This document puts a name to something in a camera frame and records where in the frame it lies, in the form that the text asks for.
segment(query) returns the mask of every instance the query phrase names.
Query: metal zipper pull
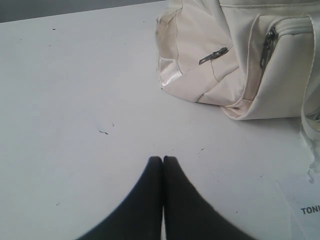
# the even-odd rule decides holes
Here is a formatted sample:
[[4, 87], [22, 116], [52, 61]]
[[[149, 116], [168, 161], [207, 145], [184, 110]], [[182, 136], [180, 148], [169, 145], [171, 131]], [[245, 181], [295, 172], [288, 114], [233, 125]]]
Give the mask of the metal zipper pull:
[[223, 47], [221, 48], [219, 51], [214, 51], [212, 54], [206, 56], [205, 58], [201, 59], [199, 61], [199, 65], [207, 62], [207, 61], [211, 61], [213, 59], [217, 59], [219, 57], [221, 57], [222, 55], [225, 55], [227, 52], [229, 51], [229, 49], [227, 47]]
[[264, 39], [263, 43], [263, 49], [261, 53], [261, 60], [260, 60], [260, 67], [264, 69], [267, 65], [269, 51], [273, 47], [274, 40], [276, 39], [277, 32], [276, 29], [273, 27], [271, 30], [267, 33]]

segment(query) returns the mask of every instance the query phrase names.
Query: price tag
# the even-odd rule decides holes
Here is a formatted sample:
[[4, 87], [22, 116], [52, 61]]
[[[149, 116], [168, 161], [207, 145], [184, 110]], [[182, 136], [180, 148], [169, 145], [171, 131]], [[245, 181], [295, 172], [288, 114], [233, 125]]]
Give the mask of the price tag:
[[320, 173], [278, 181], [291, 208], [291, 240], [320, 239]]

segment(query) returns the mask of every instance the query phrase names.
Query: bag handle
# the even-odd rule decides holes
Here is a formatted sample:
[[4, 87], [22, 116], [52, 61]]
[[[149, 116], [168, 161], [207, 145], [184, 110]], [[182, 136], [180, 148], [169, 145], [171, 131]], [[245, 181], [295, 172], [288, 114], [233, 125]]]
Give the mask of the bag handle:
[[309, 17], [313, 26], [314, 51], [301, 109], [301, 120], [306, 135], [312, 141], [320, 141], [320, 12], [310, 13]]

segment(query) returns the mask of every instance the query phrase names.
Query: backpack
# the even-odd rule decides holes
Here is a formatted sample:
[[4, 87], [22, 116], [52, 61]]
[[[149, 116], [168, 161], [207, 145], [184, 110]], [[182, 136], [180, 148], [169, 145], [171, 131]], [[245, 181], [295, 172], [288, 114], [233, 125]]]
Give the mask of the backpack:
[[167, 93], [320, 140], [320, 0], [170, 0], [155, 35]]

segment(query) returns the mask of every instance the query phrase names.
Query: paper tag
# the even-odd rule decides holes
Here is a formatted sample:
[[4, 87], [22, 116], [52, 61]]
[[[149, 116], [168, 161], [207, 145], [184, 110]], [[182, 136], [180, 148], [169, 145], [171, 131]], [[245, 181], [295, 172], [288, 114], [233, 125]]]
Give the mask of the paper tag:
[[313, 179], [314, 183], [307, 176], [278, 182], [291, 208], [292, 240], [320, 239], [320, 173], [313, 174]]

